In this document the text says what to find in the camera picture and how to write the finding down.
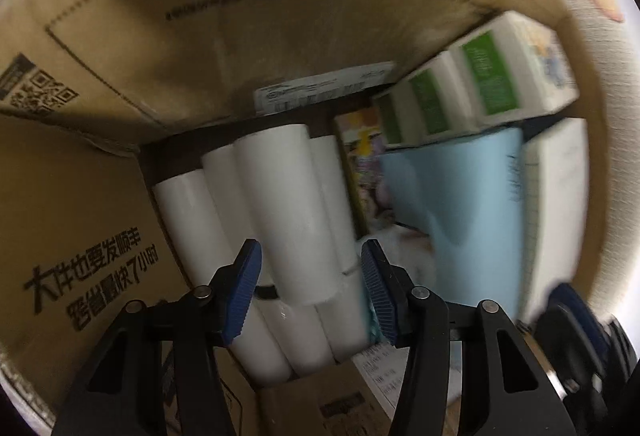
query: green label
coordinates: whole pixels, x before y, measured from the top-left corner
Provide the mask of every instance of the green label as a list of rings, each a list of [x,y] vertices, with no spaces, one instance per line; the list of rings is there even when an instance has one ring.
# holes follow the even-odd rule
[[[415,98],[418,100],[424,125],[430,135],[449,130],[449,123],[444,114],[438,86],[431,70],[425,70],[409,80],[414,89]]]
[[[376,105],[380,110],[382,118],[382,131],[385,134],[387,143],[402,143],[402,135],[398,126],[398,118],[394,109],[391,95],[388,93],[376,97]]]
[[[495,47],[491,32],[466,43],[462,50],[476,79],[487,115],[517,109],[518,101],[500,52]]]

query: white notebook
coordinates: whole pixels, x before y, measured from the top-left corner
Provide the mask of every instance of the white notebook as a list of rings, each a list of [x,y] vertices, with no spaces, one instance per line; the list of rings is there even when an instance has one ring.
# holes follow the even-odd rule
[[[563,119],[529,140],[522,159],[526,239],[518,317],[531,323],[578,265],[589,193],[586,121]]]

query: light blue container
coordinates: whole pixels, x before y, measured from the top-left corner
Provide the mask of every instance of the light blue container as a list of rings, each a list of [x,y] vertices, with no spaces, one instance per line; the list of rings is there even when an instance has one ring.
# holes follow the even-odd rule
[[[431,235],[434,291],[476,306],[493,299],[517,313],[523,259],[522,132],[515,127],[382,157],[399,218]],[[402,168],[411,167],[413,171]],[[416,187],[412,202],[408,193]]]

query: white and green box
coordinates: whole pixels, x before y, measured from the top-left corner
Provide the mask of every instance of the white and green box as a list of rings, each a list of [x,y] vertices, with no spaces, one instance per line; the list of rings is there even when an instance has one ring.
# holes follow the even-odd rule
[[[376,95],[374,103],[389,147],[420,145],[478,131],[449,52],[441,52]]]
[[[578,98],[556,33],[512,10],[449,52],[481,126],[555,113]]]

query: white cylinder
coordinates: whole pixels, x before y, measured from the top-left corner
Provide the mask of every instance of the white cylinder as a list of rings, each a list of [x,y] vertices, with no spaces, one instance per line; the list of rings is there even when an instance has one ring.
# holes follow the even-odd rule
[[[344,276],[344,288],[330,301],[316,305],[324,334],[338,362],[370,346],[370,312],[362,270]]]
[[[208,285],[216,270],[234,262],[204,171],[187,172],[154,186],[169,236],[193,286]]]
[[[334,237],[340,270],[349,272],[358,265],[358,254],[353,248],[356,234],[335,137],[329,135],[311,139],[311,154],[329,216],[329,228]]]
[[[232,252],[237,254],[246,239],[252,238],[258,241],[260,239],[240,182],[234,151],[233,145],[225,145],[210,151],[202,157],[202,167],[226,239],[229,241]],[[263,247],[262,270],[258,278],[258,285],[270,286],[272,284],[273,279],[269,272],[268,258]]]
[[[274,127],[234,146],[279,296],[297,306],[328,301],[340,289],[340,266],[306,126]]]
[[[318,312],[313,306],[289,306],[279,299],[257,300],[269,330],[299,376],[334,363]]]
[[[251,301],[244,319],[242,333],[229,346],[242,364],[242,369],[262,387],[287,382],[291,366],[269,331],[260,310]]]

